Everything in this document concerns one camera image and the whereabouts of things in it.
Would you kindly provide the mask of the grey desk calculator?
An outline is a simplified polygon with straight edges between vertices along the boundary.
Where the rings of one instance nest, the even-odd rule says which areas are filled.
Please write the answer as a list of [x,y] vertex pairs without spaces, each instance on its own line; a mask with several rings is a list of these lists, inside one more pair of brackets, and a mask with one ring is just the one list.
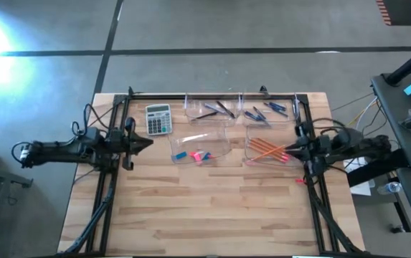
[[172,133],[172,115],[170,104],[154,104],[145,108],[146,132],[150,136]]

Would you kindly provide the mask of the thick black beam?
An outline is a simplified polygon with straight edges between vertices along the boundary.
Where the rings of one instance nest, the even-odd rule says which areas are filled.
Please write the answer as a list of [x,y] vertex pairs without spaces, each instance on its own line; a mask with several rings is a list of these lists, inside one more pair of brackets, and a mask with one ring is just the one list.
[[385,158],[374,160],[365,166],[359,167],[350,173],[347,173],[347,179],[349,186],[353,187],[391,171],[395,171],[398,168],[409,167],[410,165],[404,151],[402,149],[398,149],[391,152]]

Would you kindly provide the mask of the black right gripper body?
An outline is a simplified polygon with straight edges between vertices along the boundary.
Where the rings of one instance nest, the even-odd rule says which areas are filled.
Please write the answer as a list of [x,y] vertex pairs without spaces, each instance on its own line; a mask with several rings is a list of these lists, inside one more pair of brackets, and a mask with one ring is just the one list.
[[325,163],[326,157],[331,153],[331,139],[328,135],[320,135],[313,140],[309,140],[304,147],[304,151],[304,162]]

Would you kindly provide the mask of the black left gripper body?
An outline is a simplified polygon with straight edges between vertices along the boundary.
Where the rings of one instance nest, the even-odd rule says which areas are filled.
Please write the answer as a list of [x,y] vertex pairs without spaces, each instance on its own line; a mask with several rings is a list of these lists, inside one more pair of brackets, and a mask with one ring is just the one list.
[[106,153],[127,153],[128,155],[133,155],[134,152],[131,147],[133,134],[132,130],[124,132],[120,128],[110,129],[106,136]]

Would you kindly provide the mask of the black mat red stripes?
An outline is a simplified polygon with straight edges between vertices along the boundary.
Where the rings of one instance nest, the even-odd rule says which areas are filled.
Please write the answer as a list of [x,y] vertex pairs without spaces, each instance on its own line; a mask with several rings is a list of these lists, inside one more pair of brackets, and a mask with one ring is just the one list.
[[411,0],[375,0],[387,26],[411,27]]

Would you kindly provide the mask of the black aluminium rig frame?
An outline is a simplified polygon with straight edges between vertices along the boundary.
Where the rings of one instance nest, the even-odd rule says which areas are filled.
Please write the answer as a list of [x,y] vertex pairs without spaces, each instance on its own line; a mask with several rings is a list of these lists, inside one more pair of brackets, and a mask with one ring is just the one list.
[[[133,157],[133,170],[115,159],[110,173],[77,168],[57,256],[96,258],[351,258],[365,253],[346,174],[339,164],[320,176],[301,167],[245,164],[247,126],[241,113],[224,127],[231,151],[212,164],[178,165],[169,134],[146,132],[145,108],[170,104],[172,126],[192,125],[184,114],[187,93],[98,94],[90,122],[136,132],[153,145]],[[300,117],[283,123],[331,125],[326,94],[297,95]],[[306,184],[296,183],[297,178]]]

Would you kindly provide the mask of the clear plastic bin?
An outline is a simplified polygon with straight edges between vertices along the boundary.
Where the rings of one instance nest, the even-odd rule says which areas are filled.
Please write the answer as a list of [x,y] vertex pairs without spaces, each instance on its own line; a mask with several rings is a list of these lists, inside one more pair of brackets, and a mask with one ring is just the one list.
[[[230,127],[233,126],[242,113],[243,94],[241,92],[231,93],[187,93],[184,98],[184,114],[192,125],[207,125]],[[204,104],[208,103],[217,108],[220,106],[216,103],[219,100],[227,109],[234,113],[235,119],[232,119],[227,113],[192,121],[193,118],[214,112],[205,108]]]
[[[271,126],[282,125],[283,123],[292,123],[295,122],[300,117],[300,108],[299,100],[297,95],[280,95],[275,93],[269,93],[269,96],[266,96],[260,92],[258,93],[245,93],[243,95],[243,104],[242,104],[242,115],[243,121],[246,125],[261,125],[258,121],[254,121],[249,117],[245,116],[245,111],[251,112],[253,115],[258,116],[258,114],[253,110],[255,106],[263,115],[267,118],[267,121]],[[284,111],[288,117],[284,117],[269,107],[264,105],[264,102],[274,102],[279,105],[286,107]]]
[[[249,125],[246,129],[246,139],[245,139],[245,158],[254,158],[260,155],[256,150],[252,150],[248,147],[250,141],[254,138],[261,138],[269,143],[276,146],[288,145],[294,143],[297,139],[297,135],[294,129],[288,125],[275,125],[271,127],[259,126],[259,125]],[[288,155],[289,163],[284,167],[301,167],[303,164],[293,156]]]
[[[190,152],[203,152],[202,157],[206,153],[211,153],[215,159],[202,161],[202,165],[209,165],[231,151],[230,140],[226,136],[224,127],[191,125],[185,125],[183,128],[177,127],[169,135],[169,142],[171,159],[178,165],[196,165],[194,158],[189,155]],[[174,156],[184,151],[187,152],[187,157],[176,160]]]

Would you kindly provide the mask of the black pen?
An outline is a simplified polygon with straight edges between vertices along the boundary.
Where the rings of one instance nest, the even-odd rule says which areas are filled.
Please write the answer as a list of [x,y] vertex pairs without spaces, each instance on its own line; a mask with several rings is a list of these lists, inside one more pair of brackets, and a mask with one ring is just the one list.
[[205,115],[200,115],[199,117],[193,118],[192,121],[201,120],[201,119],[204,119],[204,118],[208,118],[208,117],[217,115],[218,113],[219,113],[219,112],[214,111],[214,112],[211,112],[211,113],[207,113],[207,114],[205,114]]
[[216,103],[232,118],[235,119],[235,115],[229,109],[227,109],[219,100],[216,100]]

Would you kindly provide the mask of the white paper sheet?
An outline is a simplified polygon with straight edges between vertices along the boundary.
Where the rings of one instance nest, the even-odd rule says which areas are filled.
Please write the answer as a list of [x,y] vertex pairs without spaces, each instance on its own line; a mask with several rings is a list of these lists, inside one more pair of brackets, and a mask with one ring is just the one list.
[[[346,159],[343,161],[344,165],[344,170],[347,173],[350,173],[351,171],[361,168],[362,166],[365,166],[367,164],[365,158],[355,158],[355,159]],[[355,195],[360,195],[360,196],[371,196],[371,189],[375,187],[375,182],[374,179],[371,179],[369,181],[366,181],[364,183],[358,184],[356,186],[351,186],[350,187],[350,192]]]

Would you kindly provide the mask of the clear water bottle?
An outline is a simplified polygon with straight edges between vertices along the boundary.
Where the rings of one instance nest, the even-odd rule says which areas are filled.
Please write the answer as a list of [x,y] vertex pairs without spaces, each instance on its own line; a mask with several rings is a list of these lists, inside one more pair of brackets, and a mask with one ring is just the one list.
[[395,194],[402,190],[402,184],[400,182],[389,182],[381,185],[377,188],[377,193],[380,195]]

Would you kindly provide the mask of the grey blue pen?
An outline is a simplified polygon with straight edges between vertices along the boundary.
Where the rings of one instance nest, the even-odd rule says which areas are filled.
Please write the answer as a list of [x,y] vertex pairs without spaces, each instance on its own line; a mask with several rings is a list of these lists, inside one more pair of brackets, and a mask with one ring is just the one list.
[[223,109],[221,109],[220,107],[215,107],[215,106],[210,105],[210,104],[208,104],[208,103],[205,103],[204,106],[205,106],[207,109],[213,110],[214,112],[217,112],[217,113],[220,113],[220,114],[223,114],[223,115],[226,114],[226,112],[225,112]]

